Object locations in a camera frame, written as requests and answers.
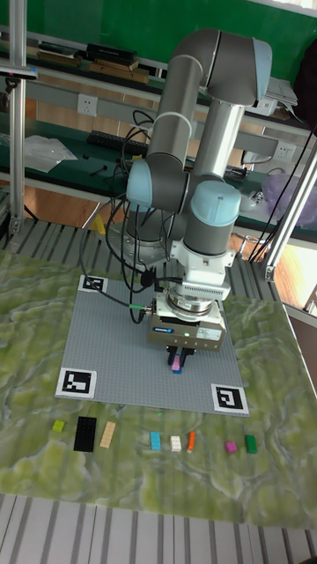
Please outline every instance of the white plastic bag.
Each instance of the white plastic bag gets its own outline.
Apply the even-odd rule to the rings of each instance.
[[[283,191],[284,186],[289,180],[288,174],[268,174],[262,181],[262,192],[268,202],[269,213],[272,213],[277,199]],[[291,201],[291,197],[298,185],[299,178],[293,176],[284,194],[277,204],[274,217],[281,219],[286,212],[286,208]],[[297,226],[306,229],[317,229],[317,185],[313,189],[306,201],[303,211],[297,221]]]
[[[58,139],[32,135],[25,141],[26,167],[49,173],[62,160],[77,160]]]

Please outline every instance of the electrical socket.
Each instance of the electrical socket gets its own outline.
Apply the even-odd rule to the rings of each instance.
[[[282,160],[283,162],[291,162],[292,156],[295,153],[296,145],[278,141],[276,151],[273,155],[273,160]]]
[[[97,103],[98,103],[97,96],[88,96],[87,94],[79,94],[78,103],[77,103],[77,112],[79,114],[96,117]]]

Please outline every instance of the keyboard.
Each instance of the keyboard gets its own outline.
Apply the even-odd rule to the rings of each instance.
[[[116,135],[110,135],[110,133],[103,133],[102,131],[92,131],[87,138],[87,143],[91,145],[100,145],[101,147],[106,147],[108,149],[115,149],[120,151],[124,142],[124,137],[117,137]],[[142,155],[146,156],[149,146],[146,143],[140,143],[139,141],[134,141],[130,139],[126,143],[125,152],[131,155]]]

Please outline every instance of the wall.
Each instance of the wall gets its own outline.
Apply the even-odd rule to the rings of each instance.
[[[215,27],[267,41],[272,75],[293,80],[317,19],[247,0],[28,0],[28,30],[71,41],[108,43],[167,62],[188,33]],[[9,0],[0,2],[0,24],[9,24]]]

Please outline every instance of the blue lego brick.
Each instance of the blue lego brick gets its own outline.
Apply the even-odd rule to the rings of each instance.
[[[159,433],[151,432],[150,435],[151,435],[151,449],[152,450],[161,450]]]

